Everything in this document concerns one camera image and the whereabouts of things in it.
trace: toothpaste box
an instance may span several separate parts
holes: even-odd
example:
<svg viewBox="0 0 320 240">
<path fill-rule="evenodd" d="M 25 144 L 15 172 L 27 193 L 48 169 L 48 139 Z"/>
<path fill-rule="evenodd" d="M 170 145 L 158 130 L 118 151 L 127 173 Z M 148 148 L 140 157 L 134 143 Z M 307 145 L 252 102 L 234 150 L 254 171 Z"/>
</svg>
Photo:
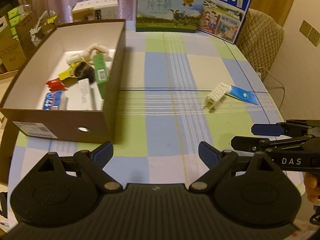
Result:
<svg viewBox="0 0 320 240">
<path fill-rule="evenodd" d="M 81 110 L 94 110 L 89 79 L 78 80 L 78 86 L 81 94 Z"/>
<path fill-rule="evenodd" d="M 65 110 L 66 97 L 63 91 L 50 92 L 45 95 L 42 110 Z"/>
</svg>

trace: metal screw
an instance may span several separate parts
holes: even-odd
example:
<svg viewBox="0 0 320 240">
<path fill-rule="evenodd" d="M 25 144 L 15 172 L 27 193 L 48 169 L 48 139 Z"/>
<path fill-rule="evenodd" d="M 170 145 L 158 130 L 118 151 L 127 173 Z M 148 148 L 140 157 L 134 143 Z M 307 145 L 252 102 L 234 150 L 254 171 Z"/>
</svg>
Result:
<svg viewBox="0 0 320 240">
<path fill-rule="evenodd" d="M 161 188 L 160 188 L 159 186 L 154 186 L 154 187 L 152 188 L 152 190 L 153 190 L 153 191 L 158 191 L 158 190 L 161 190 Z"/>
<path fill-rule="evenodd" d="M 192 183 L 191 187 L 193 187 L 196 190 L 203 190 L 208 187 L 208 184 L 206 184 L 205 182 L 202 182 L 202 181 L 197 181 L 197 182 Z"/>
<path fill-rule="evenodd" d="M 108 189 L 108 190 L 116 190 L 118 188 L 120 188 L 120 184 L 117 183 L 117 182 L 107 182 L 105 185 L 104 185 L 104 188 L 105 189 Z"/>
</svg>

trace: hole in box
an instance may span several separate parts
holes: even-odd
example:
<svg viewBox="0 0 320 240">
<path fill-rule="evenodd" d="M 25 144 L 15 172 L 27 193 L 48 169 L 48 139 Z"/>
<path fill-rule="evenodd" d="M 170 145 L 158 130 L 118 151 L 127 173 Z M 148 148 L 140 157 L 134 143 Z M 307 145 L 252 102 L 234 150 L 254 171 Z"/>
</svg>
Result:
<svg viewBox="0 0 320 240">
<path fill-rule="evenodd" d="M 90 130 L 88 128 L 85 128 L 85 127 L 78 127 L 78 130 L 80 132 L 90 132 Z"/>
</svg>

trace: white plastic clip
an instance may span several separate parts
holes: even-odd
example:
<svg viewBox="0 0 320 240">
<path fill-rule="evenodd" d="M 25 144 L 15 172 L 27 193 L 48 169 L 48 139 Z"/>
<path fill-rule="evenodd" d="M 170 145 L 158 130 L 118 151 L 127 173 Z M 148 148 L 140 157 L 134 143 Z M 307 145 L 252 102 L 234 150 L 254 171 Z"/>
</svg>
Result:
<svg viewBox="0 0 320 240">
<path fill-rule="evenodd" d="M 217 103 L 221 100 L 221 98 L 226 94 L 230 93 L 231 86 L 221 82 L 214 90 L 212 90 L 207 97 L 205 98 L 204 108 L 215 108 Z"/>
</svg>

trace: wall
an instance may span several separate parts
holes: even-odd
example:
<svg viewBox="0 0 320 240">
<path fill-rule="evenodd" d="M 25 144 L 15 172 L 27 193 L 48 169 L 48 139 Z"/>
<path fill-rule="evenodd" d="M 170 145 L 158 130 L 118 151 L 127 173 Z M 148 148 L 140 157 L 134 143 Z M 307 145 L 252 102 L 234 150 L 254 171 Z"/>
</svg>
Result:
<svg viewBox="0 0 320 240">
<path fill-rule="evenodd" d="M 270 72 L 285 86 L 284 119 L 320 119 L 320 46 L 300 32 L 303 20 L 320 31 L 320 0 L 294 0 L 284 23 L 284 40 Z M 277 105 L 283 90 L 268 75 L 264 84 Z"/>
<path fill-rule="evenodd" d="M 7 192 L 7 191 L 8 191 L 8 187 L 0 184 L 0 192 Z"/>
</svg>

